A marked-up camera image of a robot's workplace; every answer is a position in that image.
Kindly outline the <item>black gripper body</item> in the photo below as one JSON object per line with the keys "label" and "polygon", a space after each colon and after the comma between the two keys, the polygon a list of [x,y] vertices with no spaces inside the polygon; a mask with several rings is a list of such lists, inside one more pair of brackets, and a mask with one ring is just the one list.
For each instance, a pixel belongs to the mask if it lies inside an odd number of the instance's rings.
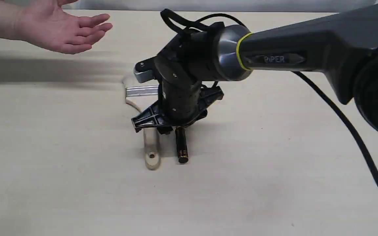
{"label": "black gripper body", "polygon": [[224,93],[214,82],[207,87],[202,80],[190,73],[180,56],[191,52],[193,40],[177,34],[155,56],[158,72],[157,101],[141,114],[131,119],[136,132],[155,128],[168,134],[173,127],[189,127],[207,116],[207,109]]}

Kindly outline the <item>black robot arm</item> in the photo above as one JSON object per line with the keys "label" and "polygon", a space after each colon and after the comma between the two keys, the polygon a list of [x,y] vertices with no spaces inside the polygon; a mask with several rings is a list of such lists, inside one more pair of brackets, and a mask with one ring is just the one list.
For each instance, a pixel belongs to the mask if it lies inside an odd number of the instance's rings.
{"label": "black robot arm", "polygon": [[204,25],[170,9],[160,15],[176,35],[135,65],[138,82],[159,81],[158,100],[132,118],[136,132],[192,125],[223,97],[202,82],[239,82],[253,70],[322,73],[339,102],[354,99],[378,131],[378,4],[257,33],[242,24]]}

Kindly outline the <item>open human hand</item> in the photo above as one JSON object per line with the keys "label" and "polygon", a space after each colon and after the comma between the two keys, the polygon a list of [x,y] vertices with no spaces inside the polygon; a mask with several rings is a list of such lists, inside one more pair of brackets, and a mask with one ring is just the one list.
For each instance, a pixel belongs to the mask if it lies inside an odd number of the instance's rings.
{"label": "open human hand", "polygon": [[15,18],[11,39],[75,55],[92,49],[113,28],[109,14],[76,16],[64,11],[72,0],[33,0]]}

